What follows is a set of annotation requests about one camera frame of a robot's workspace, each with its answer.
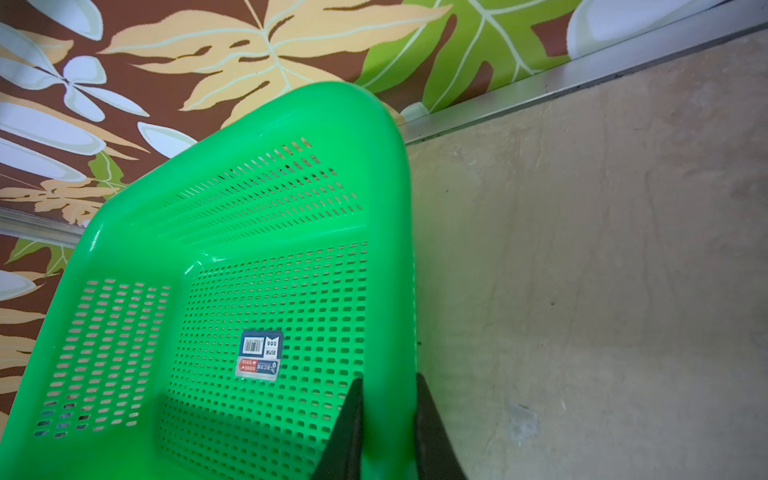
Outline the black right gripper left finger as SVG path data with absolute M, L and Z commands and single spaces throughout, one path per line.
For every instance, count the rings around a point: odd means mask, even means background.
M 363 380 L 350 385 L 312 480 L 360 480 L 363 446 Z

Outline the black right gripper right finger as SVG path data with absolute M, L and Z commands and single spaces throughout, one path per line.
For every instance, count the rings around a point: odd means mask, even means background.
M 466 480 L 425 377 L 418 373 L 415 457 L 421 480 Z

